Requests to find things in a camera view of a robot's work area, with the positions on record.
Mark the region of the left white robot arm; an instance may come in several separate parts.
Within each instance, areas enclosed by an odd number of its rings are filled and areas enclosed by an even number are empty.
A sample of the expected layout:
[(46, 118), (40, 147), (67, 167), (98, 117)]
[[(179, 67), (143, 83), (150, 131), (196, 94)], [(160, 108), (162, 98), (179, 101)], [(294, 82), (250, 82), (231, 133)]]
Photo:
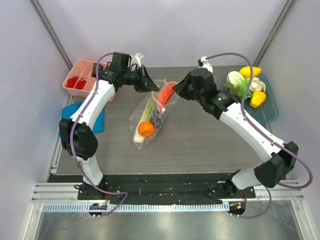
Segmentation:
[(83, 185), (97, 200), (108, 193), (104, 175), (98, 166), (98, 140), (93, 133), (99, 114), (122, 86), (133, 86), (138, 93), (159, 91), (141, 63), (144, 57), (142, 53), (130, 55), (112, 52), (110, 56), (111, 62), (103, 68), (99, 68), (99, 61), (96, 62), (93, 71), (95, 83), (80, 108), (70, 118), (62, 118), (59, 122), (62, 147), (75, 160), (82, 174)]

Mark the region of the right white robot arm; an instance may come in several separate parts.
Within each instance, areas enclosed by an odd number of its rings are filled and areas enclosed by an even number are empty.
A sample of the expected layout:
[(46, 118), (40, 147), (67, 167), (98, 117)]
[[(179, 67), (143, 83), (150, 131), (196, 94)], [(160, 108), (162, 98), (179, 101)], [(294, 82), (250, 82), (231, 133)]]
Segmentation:
[(274, 188), (294, 168), (296, 161), (287, 151), (297, 154), (298, 146), (293, 141), (281, 146), (269, 142), (263, 135), (270, 137), (271, 133), (251, 116), (243, 116), (238, 99), (227, 90), (218, 90), (212, 72), (206, 68), (190, 71), (173, 89), (181, 98), (198, 102), (205, 112), (232, 128), (261, 159), (261, 164), (238, 170), (226, 181), (225, 190), (230, 197), (236, 198), (252, 186)]

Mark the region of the green celery stalk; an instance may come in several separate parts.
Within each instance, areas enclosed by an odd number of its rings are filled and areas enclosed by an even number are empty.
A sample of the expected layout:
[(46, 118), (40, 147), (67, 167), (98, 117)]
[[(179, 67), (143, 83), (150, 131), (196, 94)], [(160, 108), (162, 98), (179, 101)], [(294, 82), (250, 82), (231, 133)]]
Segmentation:
[(147, 137), (144, 137), (138, 133), (138, 126), (140, 123), (145, 122), (145, 121), (151, 122), (152, 110), (154, 110), (154, 100), (152, 97), (150, 97), (144, 106), (141, 117), (140, 117), (139, 122), (137, 124), (136, 130), (135, 130), (135, 133), (133, 136), (134, 143), (142, 144), (144, 142), (145, 138), (147, 138)]

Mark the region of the clear zip top bag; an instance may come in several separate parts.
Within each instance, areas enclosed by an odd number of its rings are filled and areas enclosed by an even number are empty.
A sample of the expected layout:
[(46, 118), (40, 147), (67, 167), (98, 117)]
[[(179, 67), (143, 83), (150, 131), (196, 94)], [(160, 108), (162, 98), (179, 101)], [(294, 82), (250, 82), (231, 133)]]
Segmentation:
[(155, 84), (159, 90), (148, 92), (128, 119), (130, 137), (138, 150), (155, 138), (180, 98), (173, 89), (176, 81), (158, 79)]

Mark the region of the orange tangerine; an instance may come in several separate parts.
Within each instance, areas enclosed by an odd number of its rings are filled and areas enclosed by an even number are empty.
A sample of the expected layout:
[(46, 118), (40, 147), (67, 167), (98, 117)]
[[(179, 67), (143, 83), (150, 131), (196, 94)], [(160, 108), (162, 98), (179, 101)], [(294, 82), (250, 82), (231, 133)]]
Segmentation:
[(154, 124), (150, 121), (143, 121), (138, 126), (138, 133), (143, 137), (151, 137), (156, 131)]

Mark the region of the dark grape bunch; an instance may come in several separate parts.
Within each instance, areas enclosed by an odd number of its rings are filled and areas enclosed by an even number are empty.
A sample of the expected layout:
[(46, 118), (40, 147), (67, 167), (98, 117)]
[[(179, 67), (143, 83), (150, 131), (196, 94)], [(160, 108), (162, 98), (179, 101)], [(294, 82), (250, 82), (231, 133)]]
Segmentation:
[(162, 116), (159, 115), (159, 112), (157, 110), (152, 110), (150, 121), (154, 125), (156, 132), (160, 130), (164, 122)]

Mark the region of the watermelon slice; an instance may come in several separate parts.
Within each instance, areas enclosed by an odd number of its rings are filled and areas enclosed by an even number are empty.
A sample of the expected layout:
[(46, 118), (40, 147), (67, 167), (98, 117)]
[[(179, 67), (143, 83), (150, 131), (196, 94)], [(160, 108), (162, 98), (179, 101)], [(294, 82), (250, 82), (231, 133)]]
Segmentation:
[(173, 87), (178, 83), (175, 81), (167, 82), (162, 89), (159, 91), (157, 97), (157, 111), (161, 112), (166, 106), (169, 99), (174, 95), (175, 91)]

